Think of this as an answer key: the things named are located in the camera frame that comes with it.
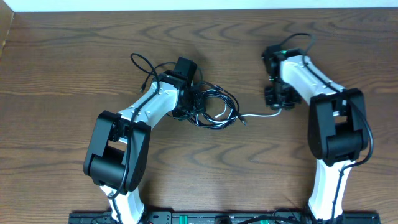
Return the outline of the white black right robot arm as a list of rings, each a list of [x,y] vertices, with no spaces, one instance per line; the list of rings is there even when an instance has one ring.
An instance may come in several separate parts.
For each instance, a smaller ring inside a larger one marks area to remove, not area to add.
[[[290,110],[301,101],[309,106],[307,139],[317,164],[308,219],[349,223],[342,209],[345,186],[370,139],[363,93],[330,80],[302,49],[268,46],[262,60],[272,83],[264,90],[268,107]]]

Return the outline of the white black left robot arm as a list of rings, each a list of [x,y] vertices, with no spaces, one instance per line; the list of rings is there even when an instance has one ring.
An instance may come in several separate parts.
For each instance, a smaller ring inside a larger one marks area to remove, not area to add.
[[[198,66],[180,57],[174,69],[157,73],[149,90],[130,107],[117,113],[103,111],[96,119],[83,172],[100,186],[111,205],[115,223],[139,223],[145,211],[139,183],[149,152],[150,134],[167,114],[179,120],[204,111],[205,106],[193,77]]]

